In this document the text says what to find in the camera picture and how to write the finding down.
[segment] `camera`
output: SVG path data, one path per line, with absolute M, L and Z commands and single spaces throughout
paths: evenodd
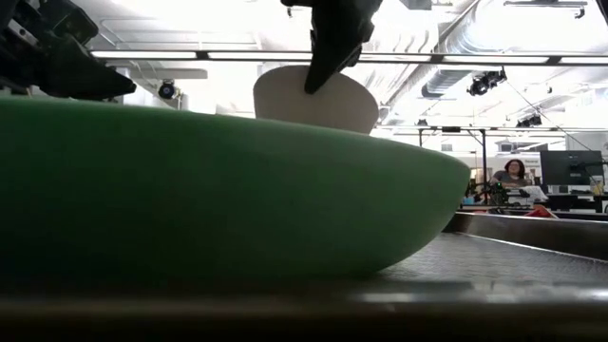
M 501 71 L 486 71 L 473 77 L 473 84 L 466 92 L 471 96 L 482 96 L 504 81 L 506 81 L 504 68 Z
M 175 86 L 175 80 L 162 80 L 159 96 L 165 100 L 175 100 L 181 95 L 181 90 Z
M 519 120 L 515 125 L 516 128 L 529 128 L 542 125 L 541 116 L 535 114 L 527 119 Z

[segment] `woman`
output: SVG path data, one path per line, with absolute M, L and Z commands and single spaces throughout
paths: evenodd
M 498 171 L 490 180 L 490 184 L 500 182 L 505 188 L 517 188 L 529 185 L 523 175 L 525 168 L 520 160 L 511 160 L 504 166 L 504 171 Z

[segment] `ceiling light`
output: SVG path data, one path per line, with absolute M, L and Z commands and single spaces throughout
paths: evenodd
M 492 63 L 492 64 L 543 64 L 546 63 L 548 57 L 543 56 L 479 56 L 479 55 L 463 55 L 463 56 L 445 56 L 443 62 L 447 63 Z
M 473 70 L 473 71 L 501 71 L 503 69 L 502 66 L 488 66 L 488 65 L 441 65 L 439 66 L 440 70 Z
M 209 59 L 216 61 L 290 61 L 309 62 L 313 58 L 310 52 L 274 52 L 274 51 L 248 51 L 248 52 L 209 52 Z
M 196 60 L 194 51 L 92 51 L 91 54 L 101 59 L 112 60 Z
M 404 55 L 398 53 L 362 53 L 362 63 L 428 63 L 429 55 Z
M 560 64 L 608 65 L 608 56 L 562 57 Z
M 551 132 L 551 131 L 555 131 L 555 128 L 552 127 L 530 127 L 528 126 L 516 126 L 516 127 L 502 127 L 499 130 L 501 131 L 514 131 L 514 132 L 520 132 L 520 131 L 526 131 L 526 132 Z
M 608 128 L 562 128 L 566 132 L 607 132 Z

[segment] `stainless steel surface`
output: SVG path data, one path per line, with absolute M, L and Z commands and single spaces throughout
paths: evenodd
M 457 213 L 444 232 L 608 260 L 608 222 Z
M 569 284 L 300 284 L 189 295 L 0 298 L 3 336 L 36 340 L 339 333 L 471 340 L 608 338 L 605 288 Z
M 442 233 L 420 252 L 388 268 L 389 280 L 608 281 L 608 262 Z

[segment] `pipe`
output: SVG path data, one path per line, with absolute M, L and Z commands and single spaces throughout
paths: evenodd
M 487 193 L 487 153 L 485 151 L 485 129 L 480 129 L 482 132 L 482 162 L 484 165 L 484 193 Z
M 432 52 L 436 52 L 441 49 L 441 46 L 446 41 L 447 37 L 455 30 L 463 20 L 477 7 L 480 0 L 474 0 L 471 4 L 454 20 L 449 26 L 440 34 L 437 44 L 432 49 Z M 418 66 L 409 75 L 407 82 L 403 82 L 399 88 L 390 96 L 386 105 L 393 107 L 397 102 L 407 93 L 414 90 L 415 87 L 421 86 L 421 83 L 427 81 L 428 75 L 437 70 L 437 66 Z

